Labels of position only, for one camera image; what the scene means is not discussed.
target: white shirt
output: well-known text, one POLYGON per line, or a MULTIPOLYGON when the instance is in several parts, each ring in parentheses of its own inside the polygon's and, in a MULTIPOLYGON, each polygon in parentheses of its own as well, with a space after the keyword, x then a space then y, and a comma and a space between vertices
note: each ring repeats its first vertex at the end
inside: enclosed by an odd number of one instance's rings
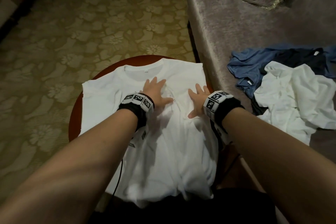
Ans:
MULTIPOLYGON (((218 142, 207 117, 189 119, 193 103, 187 93, 195 84, 206 85, 203 65, 161 59, 151 65, 123 66, 97 80, 83 83, 81 134, 113 114, 128 93, 142 90, 145 80, 166 79, 163 97, 174 102, 155 110, 147 121, 149 133, 141 139, 139 129, 123 158, 115 195, 144 207, 149 201, 188 193, 211 198, 216 174, 218 142)), ((120 166, 106 191, 113 193, 120 166)))
POLYGON ((268 107, 260 119, 306 145, 317 128, 336 129, 332 79, 314 74, 306 64, 290 68, 271 61, 265 71, 267 75, 254 92, 259 106, 268 107))

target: pile of clothes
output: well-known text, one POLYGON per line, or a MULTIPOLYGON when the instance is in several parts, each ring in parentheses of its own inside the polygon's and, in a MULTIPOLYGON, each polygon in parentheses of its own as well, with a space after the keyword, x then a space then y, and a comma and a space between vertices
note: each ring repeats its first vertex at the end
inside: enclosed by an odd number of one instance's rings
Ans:
POLYGON ((333 96, 336 46, 279 44, 232 52, 227 65, 253 112, 309 145, 317 128, 336 129, 333 96))

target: blue clothing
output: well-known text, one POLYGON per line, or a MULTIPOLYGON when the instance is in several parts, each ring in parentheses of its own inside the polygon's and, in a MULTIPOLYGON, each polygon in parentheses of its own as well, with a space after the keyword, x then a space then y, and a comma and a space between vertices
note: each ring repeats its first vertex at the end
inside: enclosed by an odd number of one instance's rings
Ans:
MULTIPOLYGON (((261 85, 263 75, 260 68, 271 62, 279 51, 287 49, 314 49, 307 45, 277 44, 267 48, 247 48, 242 52, 232 52, 227 65, 229 71, 238 78, 236 87, 252 99, 254 91, 261 85)), ((331 69, 331 62, 336 62, 336 45, 323 48, 326 57, 325 77, 336 78, 331 69)))

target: black pants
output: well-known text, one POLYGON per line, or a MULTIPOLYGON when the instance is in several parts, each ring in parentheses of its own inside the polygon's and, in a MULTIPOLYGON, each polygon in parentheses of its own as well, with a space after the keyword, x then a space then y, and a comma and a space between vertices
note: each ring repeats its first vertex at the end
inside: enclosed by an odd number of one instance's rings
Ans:
POLYGON ((225 188, 214 191, 213 199, 195 198, 185 201, 182 196, 167 197, 140 209, 126 204, 105 213, 94 213, 89 223, 111 223, 115 220, 165 221, 199 220, 221 223, 277 223, 275 206, 270 197, 255 190, 225 188))

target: forearm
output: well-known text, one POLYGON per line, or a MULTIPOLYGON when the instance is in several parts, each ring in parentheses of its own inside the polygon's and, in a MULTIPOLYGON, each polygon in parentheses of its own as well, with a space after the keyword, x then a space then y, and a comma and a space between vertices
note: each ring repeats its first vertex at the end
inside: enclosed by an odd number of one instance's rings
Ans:
POLYGON ((136 126, 133 112, 122 109, 72 141, 19 187, 3 206, 1 219, 83 222, 115 173, 136 126))
POLYGON ((242 108, 229 112, 222 125, 265 191, 291 221, 335 221, 333 162, 242 108))

